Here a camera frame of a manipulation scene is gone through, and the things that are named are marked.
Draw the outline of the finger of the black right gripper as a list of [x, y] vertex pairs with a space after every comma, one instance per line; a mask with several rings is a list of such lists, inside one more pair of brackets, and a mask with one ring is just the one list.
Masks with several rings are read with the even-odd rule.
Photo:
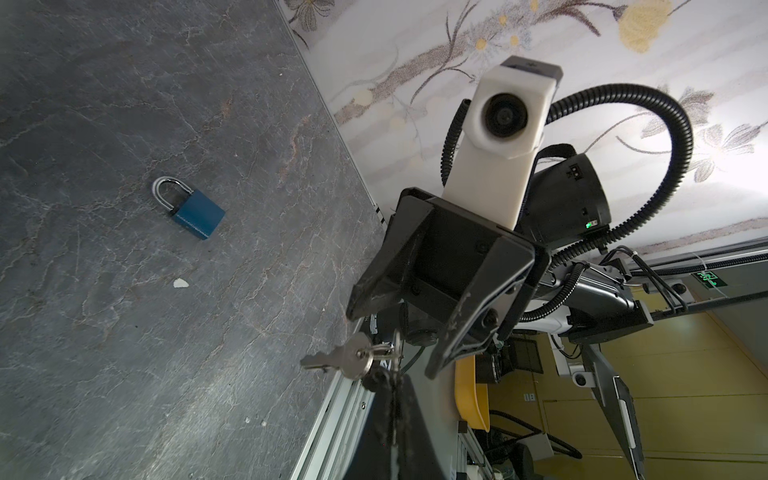
[[431, 198], [425, 191], [401, 193], [379, 251], [352, 287], [346, 306], [348, 320], [377, 314], [405, 299], [432, 221]]
[[435, 380], [455, 361], [482, 352], [496, 327], [480, 329], [479, 339], [470, 334], [483, 322], [497, 298], [522, 281], [535, 262], [535, 249], [528, 242], [497, 239], [462, 292], [435, 346], [424, 374]]

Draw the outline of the blue padlock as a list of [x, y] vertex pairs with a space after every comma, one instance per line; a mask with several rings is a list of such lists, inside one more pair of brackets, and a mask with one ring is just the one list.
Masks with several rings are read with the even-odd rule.
[[[175, 206], [161, 194], [162, 185], [170, 183], [181, 188], [186, 194], [185, 200]], [[199, 190], [193, 190], [182, 180], [173, 176], [160, 176], [151, 184], [151, 193], [155, 200], [170, 214], [178, 225], [201, 240], [209, 239], [215, 232], [226, 212]]]

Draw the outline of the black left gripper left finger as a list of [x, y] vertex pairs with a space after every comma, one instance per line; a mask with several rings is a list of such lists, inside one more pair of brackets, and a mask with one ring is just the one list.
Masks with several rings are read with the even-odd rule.
[[374, 393], [357, 448], [344, 480], [391, 479], [395, 435], [395, 380], [387, 369], [374, 367], [363, 386]]

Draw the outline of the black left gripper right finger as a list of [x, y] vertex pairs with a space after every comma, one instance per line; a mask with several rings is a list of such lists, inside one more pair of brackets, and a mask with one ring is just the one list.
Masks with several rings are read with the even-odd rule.
[[397, 479], [445, 479], [408, 375], [396, 376], [393, 413]]

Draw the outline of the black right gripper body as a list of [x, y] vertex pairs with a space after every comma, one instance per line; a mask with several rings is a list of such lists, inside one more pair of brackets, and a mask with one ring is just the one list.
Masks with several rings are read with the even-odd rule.
[[[445, 328], [462, 292], [493, 243], [497, 239], [528, 242], [535, 249], [533, 266], [522, 281], [500, 295], [490, 308], [497, 310], [497, 338], [507, 339], [512, 329], [522, 320], [528, 303], [533, 299], [537, 283], [551, 264], [550, 252], [518, 233], [431, 195], [429, 202], [434, 205], [432, 221], [419, 251], [412, 283], [405, 292], [404, 301], [425, 313], [439, 328]], [[491, 327], [486, 318], [472, 327], [470, 334], [474, 339], [480, 338], [480, 329], [483, 327]]]

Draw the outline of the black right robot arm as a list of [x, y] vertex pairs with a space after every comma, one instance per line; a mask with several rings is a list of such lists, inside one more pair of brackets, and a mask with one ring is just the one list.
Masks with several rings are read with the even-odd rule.
[[570, 145], [547, 147], [555, 164], [533, 175], [520, 224], [508, 230], [418, 188], [402, 192], [381, 249], [352, 288], [346, 314], [407, 317], [409, 338], [433, 346], [436, 376], [454, 361], [541, 330], [565, 310], [566, 337], [598, 344], [648, 328], [628, 273], [575, 258], [566, 247], [607, 244], [610, 211], [590, 160]]

